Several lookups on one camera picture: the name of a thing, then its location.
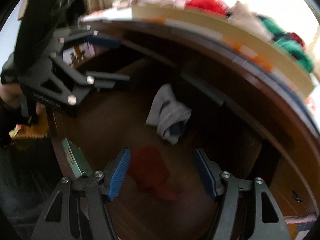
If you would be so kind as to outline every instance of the red garment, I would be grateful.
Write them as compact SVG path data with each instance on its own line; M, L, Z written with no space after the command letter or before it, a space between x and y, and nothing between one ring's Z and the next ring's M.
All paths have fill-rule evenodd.
M132 152L127 174L142 192L165 200L178 199L178 194L166 184L170 172L162 161L160 152L154 147L144 147Z
M187 7L197 7L223 15L225 15L227 11L225 3L221 0L191 0L186 3L186 8Z
M305 44L303 40L299 37L299 35L297 35L297 33L289 33L289 36L293 41L296 41L302 47L303 51L305 51Z

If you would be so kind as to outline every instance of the black garment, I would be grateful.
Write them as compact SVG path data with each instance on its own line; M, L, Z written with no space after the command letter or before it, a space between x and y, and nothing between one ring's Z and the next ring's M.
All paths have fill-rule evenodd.
M44 202L61 178L48 138L0 148L0 208L23 240L30 240Z

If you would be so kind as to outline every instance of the person's leg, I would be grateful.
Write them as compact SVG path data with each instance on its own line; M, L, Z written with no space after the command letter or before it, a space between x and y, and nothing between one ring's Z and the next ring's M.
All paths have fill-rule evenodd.
M0 207L23 240L31 238L44 201L61 178L47 138L0 149Z

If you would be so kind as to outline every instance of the screw head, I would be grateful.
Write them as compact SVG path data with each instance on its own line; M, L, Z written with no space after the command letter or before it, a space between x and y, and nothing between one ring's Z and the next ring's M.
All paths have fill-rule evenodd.
M68 96L68 103L71 106L74 106L77 103L77 99L74 95Z
M223 172L221 172L221 174L222 174L222 177L224 177L224 178L230 178L230 173L229 172L227 172L227 171L223 171Z
M94 176L95 176L96 178L100 178L100 177L103 176L103 172L102 172L102 171L96 171L96 172L94 173Z
M94 83L94 77L93 76L87 76L87 83L89 85L93 85Z
M263 179L260 178L260 177L255 178L255 181L256 181L256 183L258 183L258 184L262 184L262 183L264 182Z
M61 182L62 182L63 184L66 184L66 183L69 182L69 178L68 178L68 177L63 177L63 178L61 179Z

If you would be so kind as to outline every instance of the person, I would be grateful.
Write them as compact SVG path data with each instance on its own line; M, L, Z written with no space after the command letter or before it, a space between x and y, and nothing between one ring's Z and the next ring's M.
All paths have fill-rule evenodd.
M17 235L29 240L62 173L50 137L11 141L9 131L22 120L21 93L18 84L0 84L0 208Z

